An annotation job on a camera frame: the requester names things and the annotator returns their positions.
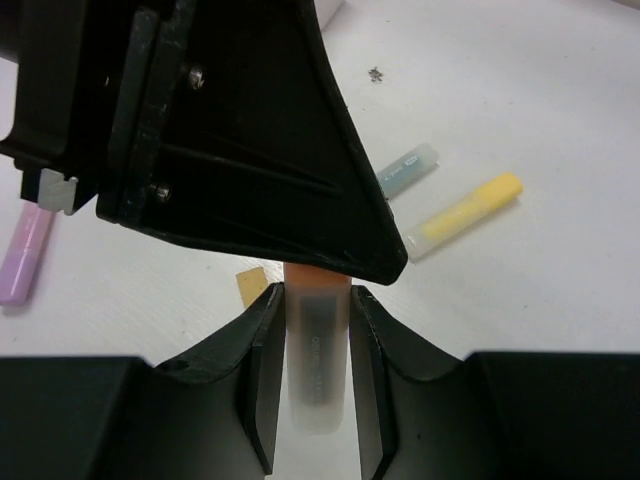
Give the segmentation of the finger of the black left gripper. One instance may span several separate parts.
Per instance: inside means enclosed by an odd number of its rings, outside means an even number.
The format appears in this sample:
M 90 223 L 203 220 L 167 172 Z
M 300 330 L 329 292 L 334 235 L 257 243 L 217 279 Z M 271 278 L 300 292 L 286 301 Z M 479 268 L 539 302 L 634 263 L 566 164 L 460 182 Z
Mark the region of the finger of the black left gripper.
M 179 1 L 161 24 L 122 226 L 377 284 L 407 263 L 310 1 Z

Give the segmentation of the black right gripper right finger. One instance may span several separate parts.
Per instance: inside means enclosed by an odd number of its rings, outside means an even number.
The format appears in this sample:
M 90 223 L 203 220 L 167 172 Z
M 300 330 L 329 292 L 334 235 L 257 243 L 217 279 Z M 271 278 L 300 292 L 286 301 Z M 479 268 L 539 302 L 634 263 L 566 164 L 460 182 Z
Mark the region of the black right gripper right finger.
M 365 479 L 635 479 L 639 358 L 483 351 L 457 359 L 351 293 Z

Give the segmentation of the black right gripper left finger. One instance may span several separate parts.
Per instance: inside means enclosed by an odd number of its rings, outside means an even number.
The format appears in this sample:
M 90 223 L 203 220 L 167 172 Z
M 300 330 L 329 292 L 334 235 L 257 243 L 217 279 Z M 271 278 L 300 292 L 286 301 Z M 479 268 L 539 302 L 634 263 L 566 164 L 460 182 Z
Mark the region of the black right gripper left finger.
M 151 366 L 138 357 L 6 357 L 5 479 L 263 479 L 274 468 L 284 288 Z

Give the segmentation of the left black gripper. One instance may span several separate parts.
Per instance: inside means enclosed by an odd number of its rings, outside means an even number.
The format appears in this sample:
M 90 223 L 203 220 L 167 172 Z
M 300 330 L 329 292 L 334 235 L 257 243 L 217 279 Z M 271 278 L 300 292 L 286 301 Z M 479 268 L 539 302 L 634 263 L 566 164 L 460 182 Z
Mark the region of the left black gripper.
M 97 193 L 131 36 L 162 1 L 4 1 L 1 57 L 17 65 L 13 125 L 1 152 L 20 196 L 74 214 Z

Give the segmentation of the orange translucent highlighter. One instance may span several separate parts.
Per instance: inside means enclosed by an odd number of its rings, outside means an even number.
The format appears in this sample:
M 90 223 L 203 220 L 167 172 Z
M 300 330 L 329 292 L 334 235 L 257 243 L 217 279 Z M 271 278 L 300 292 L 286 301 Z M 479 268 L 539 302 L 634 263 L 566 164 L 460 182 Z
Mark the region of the orange translucent highlighter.
M 292 421 L 302 434 L 330 434 L 343 420 L 351 278 L 292 263 L 283 272 Z

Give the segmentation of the green highlighter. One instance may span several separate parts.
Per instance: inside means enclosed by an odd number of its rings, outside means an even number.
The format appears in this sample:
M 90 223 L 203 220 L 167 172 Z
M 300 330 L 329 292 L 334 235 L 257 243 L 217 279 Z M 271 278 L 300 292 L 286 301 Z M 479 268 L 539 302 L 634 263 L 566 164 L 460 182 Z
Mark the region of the green highlighter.
M 439 153 L 422 143 L 391 162 L 376 173 L 382 193 L 392 200 L 432 172 L 439 161 Z

